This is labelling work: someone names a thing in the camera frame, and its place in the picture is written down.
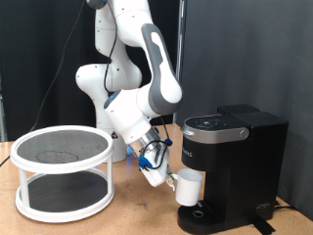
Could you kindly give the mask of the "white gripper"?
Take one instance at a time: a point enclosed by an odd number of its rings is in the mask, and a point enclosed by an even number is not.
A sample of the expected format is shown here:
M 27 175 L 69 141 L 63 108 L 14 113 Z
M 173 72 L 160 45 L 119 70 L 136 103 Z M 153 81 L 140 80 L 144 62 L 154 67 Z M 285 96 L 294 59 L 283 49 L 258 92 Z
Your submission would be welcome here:
M 140 170 L 154 187 L 164 182 L 166 174 L 169 176 L 166 183 L 174 184 L 175 178 L 172 176 L 172 170 L 168 164 L 168 155 L 168 148 L 159 146 L 139 158 Z

